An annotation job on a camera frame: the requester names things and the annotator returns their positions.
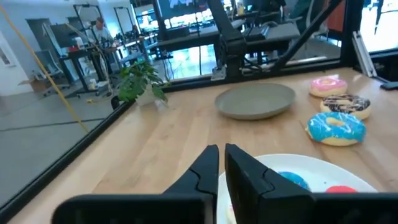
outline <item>white pot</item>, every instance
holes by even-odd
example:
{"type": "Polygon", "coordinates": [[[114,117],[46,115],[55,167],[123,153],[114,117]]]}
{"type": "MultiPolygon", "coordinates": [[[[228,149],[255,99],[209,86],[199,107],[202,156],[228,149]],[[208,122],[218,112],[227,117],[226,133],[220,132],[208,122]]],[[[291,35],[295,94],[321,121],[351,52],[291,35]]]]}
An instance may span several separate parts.
{"type": "Polygon", "coordinates": [[[156,100],[154,92],[152,91],[152,85],[148,84],[146,90],[141,96],[138,96],[136,102],[138,106],[144,106],[149,103],[153,103],[156,100]]]}

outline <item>blue object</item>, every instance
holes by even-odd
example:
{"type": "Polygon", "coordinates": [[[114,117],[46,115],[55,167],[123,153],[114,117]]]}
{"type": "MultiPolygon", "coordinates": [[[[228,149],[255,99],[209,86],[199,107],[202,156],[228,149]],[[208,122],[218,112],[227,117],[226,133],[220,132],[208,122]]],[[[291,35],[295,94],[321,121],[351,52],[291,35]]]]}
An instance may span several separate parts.
{"type": "Polygon", "coordinates": [[[354,115],[340,112],[318,113],[307,123],[308,132],[316,141],[328,138],[357,140],[366,135],[365,124],[354,115]]]}
{"type": "Polygon", "coordinates": [[[278,172],[278,174],[290,180],[291,182],[299,185],[305,190],[310,190],[310,187],[308,186],[307,182],[301,176],[294,174],[292,172],[278,172]]]}

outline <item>potted plant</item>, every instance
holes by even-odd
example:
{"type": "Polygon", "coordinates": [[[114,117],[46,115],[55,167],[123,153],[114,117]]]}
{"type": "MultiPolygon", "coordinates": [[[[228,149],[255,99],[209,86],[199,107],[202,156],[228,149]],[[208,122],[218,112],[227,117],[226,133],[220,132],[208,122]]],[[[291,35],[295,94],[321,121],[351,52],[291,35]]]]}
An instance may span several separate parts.
{"type": "Polygon", "coordinates": [[[147,61],[136,62],[128,68],[121,70],[122,83],[119,91],[119,99],[122,101],[135,100],[138,105],[146,105],[156,99],[167,103],[167,97],[162,87],[166,82],[158,75],[157,70],[147,61]]]}

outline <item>white plate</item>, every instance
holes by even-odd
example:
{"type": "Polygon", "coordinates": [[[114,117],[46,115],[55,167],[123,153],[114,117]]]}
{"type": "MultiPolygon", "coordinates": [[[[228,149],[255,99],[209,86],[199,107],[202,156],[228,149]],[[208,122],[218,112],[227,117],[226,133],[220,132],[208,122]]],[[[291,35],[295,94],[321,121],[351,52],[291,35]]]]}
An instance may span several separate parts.
{"type": "MultiPolygon", "coordinates": [[[[316,158],[295,154],[269,154],[256,159],[276,172],[293,172],[308,183],[312,192],[325,192],[331,186],[345,185],[358,192],[377,192],[354,174],[316,158]]],[[[225,172],[218,178],[217,223],[227,224],[227,207],[231,203],[226,186],[225,172]]]]}

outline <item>chocolate frosted donut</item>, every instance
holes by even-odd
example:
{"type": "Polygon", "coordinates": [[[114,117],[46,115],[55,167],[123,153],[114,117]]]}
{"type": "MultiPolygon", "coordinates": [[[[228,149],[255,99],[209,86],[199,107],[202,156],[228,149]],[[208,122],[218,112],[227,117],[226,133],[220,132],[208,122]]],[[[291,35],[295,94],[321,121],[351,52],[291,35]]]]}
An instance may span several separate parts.
{"type": "Polygon", "coordinates": [[[341,112],[356,116],[358,119],[365,119],[370,115],[370,100],[352,95],[352,94],[335,94],[322,99],[322,112],[341,112]]]}

